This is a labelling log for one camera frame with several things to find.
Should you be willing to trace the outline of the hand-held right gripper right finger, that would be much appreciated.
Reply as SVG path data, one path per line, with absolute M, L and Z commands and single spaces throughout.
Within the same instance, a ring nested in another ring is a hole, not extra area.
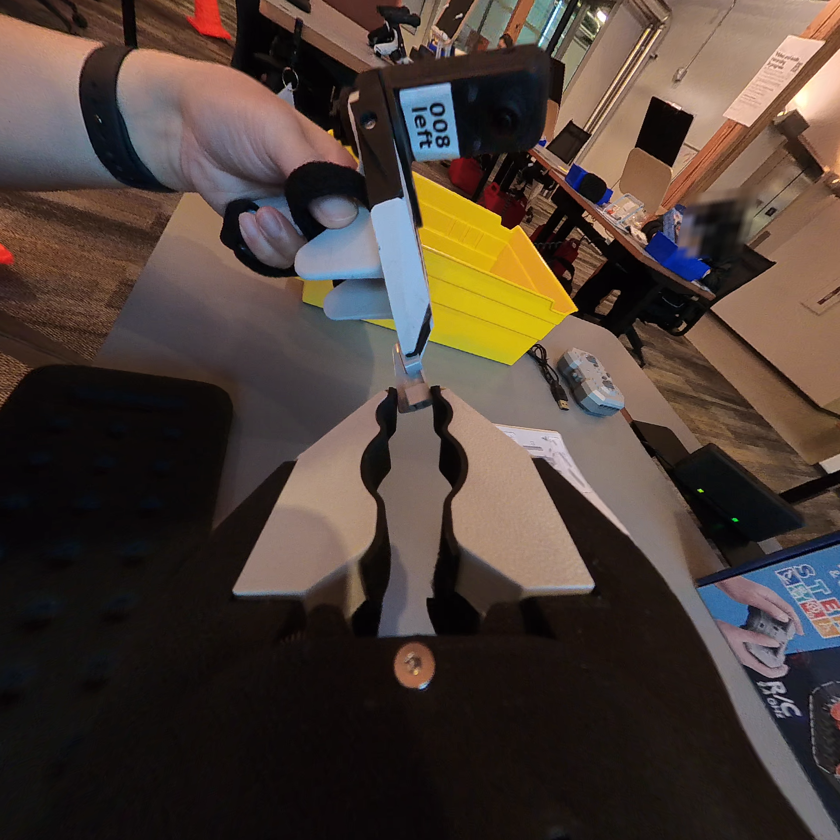
M 436 635 L 477 634 L 494 607 L 595 583 L 543 480 L 560 475 L 448 388 L 432 388 L 444 499 L 428 599 Z

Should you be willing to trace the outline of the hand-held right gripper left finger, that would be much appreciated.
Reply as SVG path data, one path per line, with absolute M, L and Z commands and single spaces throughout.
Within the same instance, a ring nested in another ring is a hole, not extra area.
M 376 636 L 392 549 L 379 488 L 391 470 L 395 388 L 374 396 L 289 463 L 290 472 L 233 587 L 238 599 L 328 607 Z

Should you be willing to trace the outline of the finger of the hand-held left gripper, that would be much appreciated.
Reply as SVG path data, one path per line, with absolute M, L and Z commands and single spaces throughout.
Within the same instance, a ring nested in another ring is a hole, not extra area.
M 420 361 L 434 321 L 411 204 L 404 196 L 375 204 L 371 221 L 402 356 L 407 361 Z

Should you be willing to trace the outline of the white instruction booklet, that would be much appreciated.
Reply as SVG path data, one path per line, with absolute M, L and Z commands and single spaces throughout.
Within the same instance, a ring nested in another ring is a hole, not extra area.
M 592 486 L 576 465 L 559 432 L 502 424 L 498 424 L 497 428 L 527 450 L 533 459 L 545 460 L 582 495 L 590 500 L 595 498 Z

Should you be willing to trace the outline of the yellow plastic bin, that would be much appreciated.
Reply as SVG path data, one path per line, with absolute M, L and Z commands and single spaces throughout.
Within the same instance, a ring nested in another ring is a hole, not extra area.
M 415 173 L 432 343 L 514 364 L 577 312 L 521 227 Z

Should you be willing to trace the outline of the small light grey brick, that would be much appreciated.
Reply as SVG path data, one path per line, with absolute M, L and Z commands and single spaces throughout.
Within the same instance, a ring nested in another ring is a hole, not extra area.
M 432 405 L 432 394 L 426 381 L 421 355 L 406 355 L 399 342 L 393 346 L 393 364 L 397 410 L 413 413 Z

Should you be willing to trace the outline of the grey remote controller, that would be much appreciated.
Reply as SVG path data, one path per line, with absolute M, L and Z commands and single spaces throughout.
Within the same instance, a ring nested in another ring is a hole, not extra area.
M 573 398 L 587 414 L 609 417 L 625 408 L 623 393 L 592 353 L 571 348 L 561 355 L 556 366 Z

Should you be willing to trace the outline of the brown background desk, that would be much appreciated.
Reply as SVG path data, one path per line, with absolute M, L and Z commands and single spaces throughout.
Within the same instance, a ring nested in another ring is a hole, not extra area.
M 260 1 L 259 11 L 289 32 L 300 19 L 306 44 L 355 71 L 385 65 L 368 44 L 368 33 L 384 24 L 377 6 L 422 8 L 422 2 L 401 1 L 310 1 L 309 5 L 309 12 L 304 12 L 291 1 Z

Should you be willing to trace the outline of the long wooden desk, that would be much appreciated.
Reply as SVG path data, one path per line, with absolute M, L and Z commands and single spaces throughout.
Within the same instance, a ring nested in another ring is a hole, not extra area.
M 529 155 L 556 183 L 552 194 L 554 210 L 540 228 L 534 244 L 542 249 L 555 239 L 567 239 L 578 229 L 604 256 L 605 265 L 611 271 L 622 270 L 628 278 L 630 288 L 620 293 L 612 309 L 599 321 L 604 329 L 617 337 L 630 335 L 636 321 L 642 319 L 646 308 L 665 289 L 695 302 L 702 312 L 711 307 L 716 298 L 712 291 L 683 278 L 652 257 L 643 243 L 573 189 L 560 168 L 554 166 L 555 159 L 550 152 L 537 146 Z

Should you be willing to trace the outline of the person's left hand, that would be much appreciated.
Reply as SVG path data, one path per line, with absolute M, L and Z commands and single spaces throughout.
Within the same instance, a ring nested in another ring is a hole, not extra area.
M 123 61 L 117 96 L 131 143 L 164 186 L 197 193 L 219 214 L 278 196 L 316 161 L 354 170 L 351 155 L 254 78 L 150 49 Z

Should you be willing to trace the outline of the blue storage bin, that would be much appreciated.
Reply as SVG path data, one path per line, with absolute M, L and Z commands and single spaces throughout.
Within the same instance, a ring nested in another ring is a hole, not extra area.
M 646 253 L 662 267 L 687 281 L 702 280 L 711 267 L 702 259 L 691 257 L 664 232 L 657 231 L 645 247 Z
M 613 197 L 613 190 L 606 186 L 605 181 L 592 172 L 582 169 L 577 164 L 572 164 L 565 176 L 565 182 L 588 202 L 603 206 L 609 203 Z

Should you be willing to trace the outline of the black and white tool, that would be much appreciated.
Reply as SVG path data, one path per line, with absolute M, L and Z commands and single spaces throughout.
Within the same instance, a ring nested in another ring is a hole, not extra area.
M 374 53 L 396 65 L 410 64 L 402 26 L 418 27 L 422 19 L 404 6 L 377 5 L 376 12 L 383 18 L 384 24 L 368 33 L 368 43 Z

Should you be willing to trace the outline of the blue robot kit box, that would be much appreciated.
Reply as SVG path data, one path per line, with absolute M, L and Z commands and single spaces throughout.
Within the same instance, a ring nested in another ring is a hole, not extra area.
M 838 826 L 838 532 L 709 574 L 696 588 Z

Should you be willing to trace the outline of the black wristband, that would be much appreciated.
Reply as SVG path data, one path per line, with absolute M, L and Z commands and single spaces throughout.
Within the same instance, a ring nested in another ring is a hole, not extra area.
M 119 73 L 132 52 L 125 45 L 103 45 L 85 59 L 78 84 L 81 117 L 94 154 L 117 182 L 146 192 L 173 193 L 142 162 L 120 111 Z

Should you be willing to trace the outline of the wall poster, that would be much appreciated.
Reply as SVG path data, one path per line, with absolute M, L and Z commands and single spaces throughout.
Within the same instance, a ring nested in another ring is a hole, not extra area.
M 753 125 L 824 44 L 819 39 L 787 36 L 723 113 L 724 119 Z

